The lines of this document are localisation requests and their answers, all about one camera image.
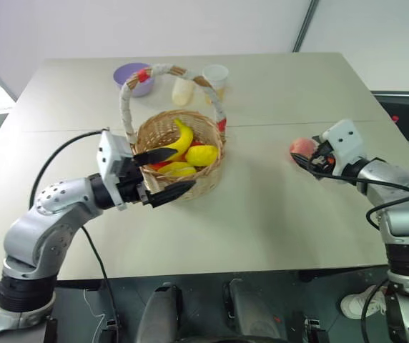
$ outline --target shoe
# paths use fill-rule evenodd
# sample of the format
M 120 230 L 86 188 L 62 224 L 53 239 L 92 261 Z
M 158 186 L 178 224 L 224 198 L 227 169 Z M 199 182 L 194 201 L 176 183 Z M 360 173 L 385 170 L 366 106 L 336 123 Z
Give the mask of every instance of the shoe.
M 360 319 L 365 300 L 368 298 L 374 287 L 375 286 L 369 286 L 363 293 L 350 294 L 344 297 L 340 303 L 340 308 L 343 315 L 350 319 Z M 373 299 L 371 299 L 371 302 L 368 305 L 367 317 L 378 311 L 382 315 L 385 315 L 384 294 L 380 290 L 376 292 L 375 296 Z

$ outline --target white basket handle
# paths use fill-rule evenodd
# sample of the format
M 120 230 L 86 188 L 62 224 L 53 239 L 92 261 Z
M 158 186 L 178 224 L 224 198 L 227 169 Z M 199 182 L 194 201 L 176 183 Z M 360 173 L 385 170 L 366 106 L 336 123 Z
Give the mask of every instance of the white basket handle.
M 132 125 L 132 113 L 130 111 L 129 102 L 132 97 L 132 90 L 138 84 L 138 82 L 144 82 L 150 77 L 171 74 L 178 76 L 184 80 L 194 81 L 198 86 L 202 87 L 203 91 L 211 99 L 211 103 L 214 107 L 215 121 L 217 127 L 221 133 L 221 136 L 225 133 L 225 127 L 227 126 L 227 116 L 224 113 L 222 105 L 217 97 L 215 90 L 211 84 L 201 75 L 192 71 L 188 71 L 183 68 L 179 68 L 174 64 L 154 64 L 151 67 L 143 68 L 137 73 L 133 73 L 130 78 L 124 83 L 120 90 L 120 113 L 122 115 L 122 123 L 124 125 L 125 133 L 131 144 L 136 144 L 137 137 L 133 130 Z

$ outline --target white cup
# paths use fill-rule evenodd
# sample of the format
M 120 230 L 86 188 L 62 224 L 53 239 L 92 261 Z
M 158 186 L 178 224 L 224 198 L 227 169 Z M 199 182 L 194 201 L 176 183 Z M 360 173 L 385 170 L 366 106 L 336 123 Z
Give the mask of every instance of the white cup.
M 220 101 L 224 99 L 228 74 L 228 69 L 220 64 L 210 64 L 203 68 L 203 77 L 211 84 L 212 88 L 214 88 Z M 206 96 L 206 101 L 208 104 L 211 103 L 208 96 Z

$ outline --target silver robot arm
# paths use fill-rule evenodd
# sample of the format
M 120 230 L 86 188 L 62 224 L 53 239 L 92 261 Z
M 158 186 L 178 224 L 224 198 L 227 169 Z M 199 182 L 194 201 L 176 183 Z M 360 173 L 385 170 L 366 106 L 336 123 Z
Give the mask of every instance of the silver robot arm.
M 293 156 L 305 169 L 409 187 L 409 170 L 380 159 L 366 159 L 363 140 L 350 120 L 342 120 L 314 138 L 320 142 L 312 157 L 317 163 L 311 165 L 307 159 Z M 375 207 L 409 197 L 409 192 L 402 189 L 365 182 L 351 183 Z M 385 295 L 389 335 L 393 342 L 409 342 L 409 202 L 381 209 L 377 215 L 390 267 Z
M 102 132 L 97 153 L 99 174 L 57 182 L 38 196 L 4 240 L 0 282 L 0 342 L 44 342 L 54 334 L 50 319 L 56 277 L 77 230 L 103 210 L 126 208 L 126 202 L 153 207 L 177 199 L 194 182 L 178 182 L 150 194 L 139 167 L 174 154 L 156 149 L 132 156 L 127 140 Z

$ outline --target banana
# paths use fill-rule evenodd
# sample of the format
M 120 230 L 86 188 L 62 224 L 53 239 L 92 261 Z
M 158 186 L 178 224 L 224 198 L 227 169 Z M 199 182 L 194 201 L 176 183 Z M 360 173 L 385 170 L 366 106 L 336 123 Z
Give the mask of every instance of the banana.
M 174 123 L 179 128 L 179 138 L 174 143 L 163 146 L 164 148 L 176 149 L 177 153 L 167 159 L 167 161 L 180 161 L 182 155 L 187 151 L 193 140 L 193 131 L 178 118 Z

